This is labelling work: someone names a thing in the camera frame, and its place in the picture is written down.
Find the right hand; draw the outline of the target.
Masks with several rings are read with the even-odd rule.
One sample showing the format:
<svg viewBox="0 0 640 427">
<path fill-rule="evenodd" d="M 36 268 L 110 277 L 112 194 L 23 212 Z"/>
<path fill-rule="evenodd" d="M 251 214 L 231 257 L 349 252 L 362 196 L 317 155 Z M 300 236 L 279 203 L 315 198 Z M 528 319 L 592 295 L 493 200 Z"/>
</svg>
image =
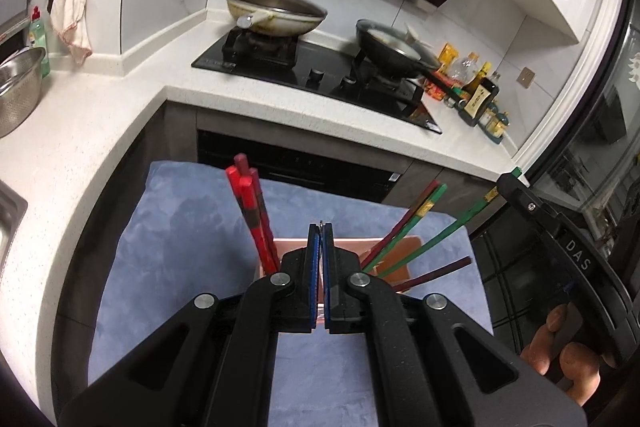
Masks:
<svg viewBox="0 0 640 427">
<path fill-rule="evenodd" d="M 546 318 L 546 323 L 537 329 L 533 340 L 523 349 L 520 358 L 537 373 L 544 376 L 554 360 L 553 343 L 567 319 L 567 305 L 555 307 Z M 596 355 L 582 343 L 567 343 L 559 353 L 561 371 L 570 381 L 566 394 L 583 407 L 596 393 L 603 364 L 614 366 L 614 359 Z"/>
</svg>

